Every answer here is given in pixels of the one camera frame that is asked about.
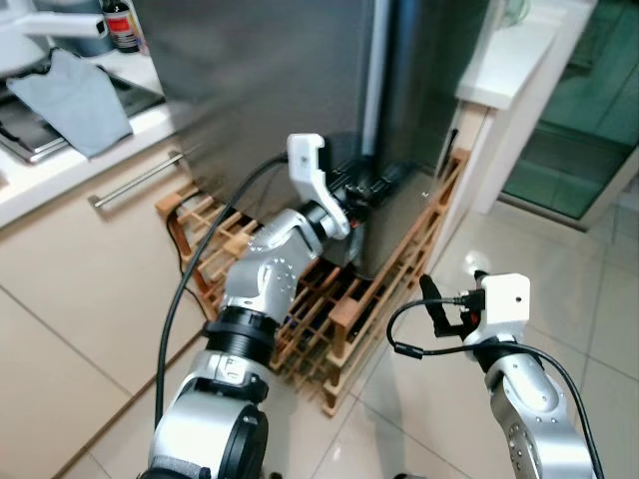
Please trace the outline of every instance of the cabinet drawer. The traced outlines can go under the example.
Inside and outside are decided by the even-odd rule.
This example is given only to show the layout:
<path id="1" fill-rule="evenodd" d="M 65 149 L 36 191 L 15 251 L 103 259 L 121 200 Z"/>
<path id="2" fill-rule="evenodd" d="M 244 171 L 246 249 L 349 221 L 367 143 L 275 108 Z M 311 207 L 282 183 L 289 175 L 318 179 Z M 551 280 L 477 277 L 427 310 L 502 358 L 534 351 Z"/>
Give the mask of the cabinet drawer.
<path id="1" fill-rule="evenodd" d="M 0 232 L 0 284 L 131 393 L 155 373 L 160 332 L 180 278 L 154 203 L 189 177 L 168 167 L 101 212 L 87 199 L 165 161 L 176 147 L 165 142 L 148 150 Z M 202 321 L 185 295 L 170 356 Z"/>

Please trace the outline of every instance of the metal bar handle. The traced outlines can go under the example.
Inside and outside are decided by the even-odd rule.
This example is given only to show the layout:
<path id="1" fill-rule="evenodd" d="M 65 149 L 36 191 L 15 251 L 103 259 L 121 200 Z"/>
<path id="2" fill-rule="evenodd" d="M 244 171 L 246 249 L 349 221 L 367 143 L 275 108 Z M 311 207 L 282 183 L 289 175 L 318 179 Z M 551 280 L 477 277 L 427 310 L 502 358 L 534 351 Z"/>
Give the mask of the metal bar handle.
<path id="1" fill-rule="evenodd" d="M 128 183 L 123 184 L 119 188 L 114 189 L 112 192 L 108 193 L 107 195 L 104 195 L 101 198 L 98 197 L 97 195 L 92 195 L 87 200 L 88 200 L 89 204 L 94 209 L 98 210 L 101 207 L 103 207 L 104 205 L 106 205 L 107 203 L 110 203 L 111 201 L 113 201 L 115 198 L 119 197 L 120 195 L 123 195 L 127 191 L 135 188 L 140 183 L 145 182 L 146 180 L 148 180 L 153 175 L 156 175 L 157 173 L 161 172 L 162 170 L 165 170 L 170 165 L 174 165 L 179 160 L 181 160 L 183 157 L 184 157 L 184 155 L 181 154 L 181 153 L 170 152 L 168 160 L 165 160 L 165 161 L 161 162 L 159 165 L 156 165 L 156 166 L 152 167 L 150 170 L 142 173 L 141 175 L 139 175 L 136 178 L 133 178 Z"/>

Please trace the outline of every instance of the cable connector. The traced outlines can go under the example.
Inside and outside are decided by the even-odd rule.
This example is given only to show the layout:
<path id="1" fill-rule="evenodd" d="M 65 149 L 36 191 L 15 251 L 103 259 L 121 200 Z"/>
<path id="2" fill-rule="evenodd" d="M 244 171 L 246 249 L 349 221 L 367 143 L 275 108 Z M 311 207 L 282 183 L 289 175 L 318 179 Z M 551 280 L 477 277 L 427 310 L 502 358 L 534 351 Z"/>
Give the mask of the cable connector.
<path id="1" fill-rule="evenodd" d="M 406 344 L 405 342 L 397 342 L 394 346 L 394 351 L 397 354 L 403 354 L 404 356 L 414 357 L 415 359 L 423 358 L 423 349 L 412 344 Z"/>
<path id="2" fill-rule="evenodd" d="M 455 304 L 465 307 L 468 311 L 484 311 L 486 309 L 486 291 L 484 289 L 464 291 L 455 298 Z"/>

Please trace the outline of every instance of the stovetop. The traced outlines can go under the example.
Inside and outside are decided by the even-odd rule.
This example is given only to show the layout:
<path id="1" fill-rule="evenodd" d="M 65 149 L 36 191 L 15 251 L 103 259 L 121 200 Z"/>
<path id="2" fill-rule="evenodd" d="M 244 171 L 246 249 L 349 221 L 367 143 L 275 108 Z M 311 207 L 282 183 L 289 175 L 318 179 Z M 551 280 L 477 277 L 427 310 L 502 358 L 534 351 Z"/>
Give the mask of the stovetop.
<path id="1" fill-rule="evenodd" d="M 109 74 L 128 118 L 164 103 L 162 95 Z M 42 117 L 0 84 L 0 144 L 34 165 L 66 147 L 67 141 Z"/>

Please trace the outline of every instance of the black cable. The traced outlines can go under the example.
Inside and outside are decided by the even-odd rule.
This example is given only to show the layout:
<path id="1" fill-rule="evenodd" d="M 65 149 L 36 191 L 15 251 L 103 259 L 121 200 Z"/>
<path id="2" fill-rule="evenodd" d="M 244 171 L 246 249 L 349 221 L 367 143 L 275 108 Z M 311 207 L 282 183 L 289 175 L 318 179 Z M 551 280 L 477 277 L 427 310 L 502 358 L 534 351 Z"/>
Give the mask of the black cable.
<path id="1" fill-rule="evenodd" d="M 279 154 L 276 157 L 268 160 L 267 162 L 259 165 L 253 172 L 248 175 L 240 184 L 240 186 L 235 190 L 235 192 L 231 195 L 231 198 L 225 205 L 222 212 L 216 217 L 213 221 L 213 224 L 207 230 L 207 233 L 204 235 L 198 248 L 196 249 L 193 257 L 187 264 L 187 267 L 182 275 L 182 279 L 180 280 L 180 284 L 176 289 L 176 292 L 173 296 L 173 300 L 171 301 L 171 305 L 169 306 L 169 311 L 167 312 L 167 318 L 164 323 L 164 328 L 162 329 L 162 337 L 160 338 L 160 349 L 158 351 L 158 365 L 157 365 L 157 373 L 156 373 L 156 410 L 155 410 L 155 425 L 158 427 L 160 420 L 162 419 L 162 414 L 164 413 L 164 373 L 166 368 L 166 359 L 167 359 L 167 347 L 169 344 L 169 334 L 171 333 L 171 325 L 173 324 L 173 320 L 176 315 L 176 311 L 178 309 L 178 304 L 180 304 L 180 298 L 182 297 L 183 292 L 187 287 L 187 283 L 189 279 L 193 275 L 193 271 L 195 270 L 198 260 L 202 255 L 202 252 L 205 250 L 209 241 L 215 234 L 216 230 L 220 226 L 220 224 L 226 219 L 231 210 L 234 208 L 234 205 L 238 202 L 238 200 L 244 195 L 244 193 L 249 189 L 249 187 L 254 183 L 254 181 L 259 178 L 264 172 L 268 171 L 270 168 L 287 162 L 287 156 L 285 154 Z"/>
<path id="2" fill-rule="evenodd" d="M 537 349 L 533 346 L 528 346 L 526 344 L 519 344 L 516 342 L 483 342 L 479 344 L 469 344 L 466 346 L 456 346 L 449 347 L 445 349 L 436 349 L 436 350 L 427 350 L 421 349 L 416 346 L 412 346 L 410 344 L 405 344 L 401 342 L 397 342 L 392 337 L 392 327 L 394 326 L 397 318 L 400 314 L 402 314 L 407 309 L 412 307 L 428 305 L 428 304 L 461 304 L 463 302 L 462 297 L 445 297 L 442 299 L 419 299 L 416 301 L 408 302 L 401 307 L 399 307 L 390 317 L 388 321 L 388 325 L 386 327 L 386 338 L 388 342 L 393 347 L 393 349 L 397 352 L 402 352 L 406 355 L 421 358 L 424 356 L 441 356 L 444 354 L 453 354 L 456 352 L 464 352 L 464 351 L 477 351 L 481 349 L 506 349 L 509 351 L 523 352 L 526 354 L 530 354 L 536 358 L 541 358 L 550 363 L 561 375 L 566 385 L 568 386 L 568 390 L 572 394 L 573 399 L 575 400 L 575 405 L 577 406 L 577 412 L 579 413 L 579 420 L 581 421 L 581 427 L 583 428 L 584 438 L 586 440 L 586 445 L 588 447 L 588 452 L 590 453 L 590 459 L 592 461 L 592 467 L 595 472 L 595 476 L 597 479 L 604 479 L 603 467 L 601 465 L 601 459 L 599 458 L 599 453 L 597 452 L 597 446 L 595 445 L 595 440 L 592 435 L 592 430 L 590 428 L 590 421 L 588 420 L 588 414 L 586 413 L 586 407 L 583 404 L 583 400 L 581 399 L 581 395 L 579 394 L 579 389 L 576 384 L 570 377 L 570 374 L 566 369 L 561 365 L 559 361 L 557 361 L 554 357 L 552 357 L 547 352 L 542 351 L 541 349 Z"/>
<path id="3" fill-rule="evenodd" d="M 171 216 L 174 215 L 176 213 L 176 211 L 178 210 L 178 208 L 184 204 L 184 202 L 190 200 L 191 198 L 195 197 L 196 195 L 198 195 L 198 193 L 193 193 L 192 195 L 187 196 L 186 198 L 184 198 L 182 200 L 182 202 L 177 205 L 168 215 L 167 215 L 167 220 L 165 221 L 165 228 L 167 229 L 167 233 L 169 234 L 169 238 L 171 239 L 171 242 L 173 243 L 173 247 L 176 250 L 176 254 L 178 255 L 178 269 L 180 270 L 180 274 L 184 274 L 184 270 L 182 269 L 182 259 L 181 259 L 181 252 L 180 252 L 180 247 L 178 246 L 178 242 L 176 241 L 175 237 L 173 236 L 173 233 L 171 232 L 171 228 L 169 227 L 169 221 L 171 220 Z M 188 286 L 185 287 L 185 291 L 190 294 L 193 299 L 196 301 L 196 303 L 198 304 L 198 308 L 200 309 L 200 311 L 202 312 L 202 315 L 204 316 L 205 319 L 208 319 L 207 316 L 207 312 L 204 309 L 204 306 L 202 305 L 202 302 L 200 301 L 200 298 L 198 297 L 198 295 L 192 290 L 190 289 Z"/>

